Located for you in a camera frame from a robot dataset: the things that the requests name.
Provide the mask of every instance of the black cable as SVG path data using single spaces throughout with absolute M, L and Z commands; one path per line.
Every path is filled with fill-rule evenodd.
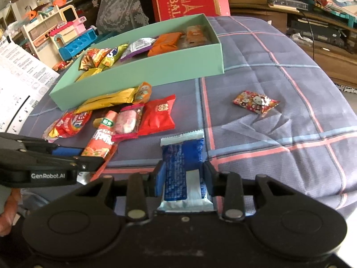
M 309 19 L 306 17 L 304 11 L 301 11 L 301 13 L 304 15 L 306 21 L 308 22 L 310 26 L 310 32 L 311 32 L 311 37 L 312 37 L 312 59 L 315 61 L 315 39 L 313 38 L 313 33 L 312 33 L 312 28 Z

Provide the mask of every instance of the red sausage package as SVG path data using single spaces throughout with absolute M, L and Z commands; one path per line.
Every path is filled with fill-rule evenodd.
M 144 104 L 124 107 L 116 117 L 114 142 L 138 138 L 138 130 L 141 122 Z
M 171 95 L 146 103 L 137 134 L 142 136 L 174 129 L 175 123 L 170 114 L 175 100 L 176 96 Z

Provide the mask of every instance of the orange snack package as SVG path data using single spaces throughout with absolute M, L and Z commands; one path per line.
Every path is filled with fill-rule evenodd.
M 154 42 L 147 56 L 154 56 L 162 53 L 178 50 L 177 42 L 182 36 L 181 32 L 162 34 Z
M 118 113 L 114 111 L 107 113 L 87 147 L 85 147 L 82 156 L 100 156 L 103 158 L 107 156 L 114 144 L 112 135 L 114 134 L 114 125 L 117 115 Z
M 187 47 L 200 46 L 208 43 L 208 39 L 204 35 L 200 25 L 187 27 L 185 43 Z
M 138 91 L 134 96 L 133 105 L 146 104 L 150 99 L 151 92 L 152 92 L 151 84 L 147 82 L 143 82 L 139 86 Z

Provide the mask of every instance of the snack package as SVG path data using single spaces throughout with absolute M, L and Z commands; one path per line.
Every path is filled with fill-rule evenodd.
M 129 44 L 122 44 L 111 50 L 100 62 L 99 68 L 111 67 L 124 53 Z
M 92 55 L 92 61 L 94 67 L 98 67 L 100 62 L 104 59 L 104 57 L 111 51 L 110 48 L 99 49 L 94 55 Z
M 244 91 L 233 100 L 233 103 L 254 113 L 264 115 L 276 107 L 280 101 L 272 100 L 266 95 L 260 95 L 256 92 Z
M 102 59 L 111 51 L 110 48 L 92 48 L 86 52 L 81 60 L 79 69 L 88 70 L 98 67 Z
M 139 89 L 138 89 L 137 93 L 135 94 L 133 104 L 134 105 L 141 104 L 141 103 L 146 104 L 150 99 L 151 92 L 152 92 L 151 84 L 149 84 L 147 82 L 143 82 L 139 86 Z
M 146 103 L 137 134 L 143 136 L 174 129 L 175 123 L 170 114 L 175 99 L 175 95 L 170 95 Z
M 93 60 L 92 60 L 92 56 L 99 51 L 98 48 L 92 48 L 90 50 L 88 50 L 85 55 L 82 57 L 81 60 L 81 64 L 79 66 L 79 69 L 82 70 L 88 70 L 88 69 L 92 69 L 94 68 L 94 64 L 93 64 Z
M 91 115 L 91 111 L 78 114 L 74 112 L 66 113 L 57 121 L 53 122 L 46 129 L 42 137 L 44 139 L 49 139 L 51 142 L 55 141 L 57 138 L 72 137 L 83 128 Z
M 82 73 L 82 75 L 79 78 L 77 78 L 76 81 L 80 81 L 86 77 L 96 75 L 97 73 L 100 73 L 101 71 L 102 71 L 102 69 L 100 69 L 99 67 L 88 69 L 86 72 Z
M 167 170 L 158 210 L 180 213 L 214 210 L 203 180 L 203 137 L 203 130 L 198 130 L 161 139 Z
M 178 50 L 177 42 L 182 36 L 181 32 L 162 34 L 152 45 L 147 56 L 154 56 L 162 53 Z
M 75 110 L 75 113 L 97 110 L 124 103 L 132 103 L 137 90 L 137 87 L 133 87 L 115 92 L 113 94 L 90 98 L 89 100 L 86 100 L 77 110 Z
M 185 47 L 205 45 L 208 39 L 205 37 L 200 25 L 188 26 L 186 30 Z
M 114 144 L 112 135 L 114 133 L 114 122 L 117 115 L 118 114 L 114 111 L 109 111 L 105 115 L 81 156 L 100 156 L 106 158 Z M 77 182 L 87 184 L 90 182 L 92 176 L 93 173 L 91 172 L 80 172 L 77 176 Z
M 116 117 L 115 134 L 112 136 L 114 142 L 138 138 L 143 108 L 144 104 L 137 104 L 120 110 Z
M 129 44 L 128 48 L 124 51 L 123 55 L 120 57 L 120 61 L 132 58 L 134 55 L 143 53 L 152 48 L 152 44 L 155 42 L 154 38 L 140 38 L 137 41 Z

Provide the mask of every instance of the plaid bedsheet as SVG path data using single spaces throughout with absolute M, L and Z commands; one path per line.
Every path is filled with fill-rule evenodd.
M 176 129 L 122 142 L 106 173 L 122 178 L 151 171 L 161 158 L 160 138 L 204 128 L 206 156 L 219 171 L 248 179 L 265 173 L 348 216 L 357 206 L 357 118 L 340 91 L 299 46 L 265 21 L 209 20 L 222 43 L 225 74 L 205 78 L 203 73 L 200 79 L 154 87 L 152 99 L 176 94 Z M 244 90 L 281 102 L 260 117 L 232 103 Z M 46 95 L 21 133 L 40 137 L 61 114 Z M 84 147 L 93 133 L 88 123 L 75 137 L 57 142 Z M 59 195 L 67 191 L 56 189 Z M 253 212 L 252 198 L 246 198 Z

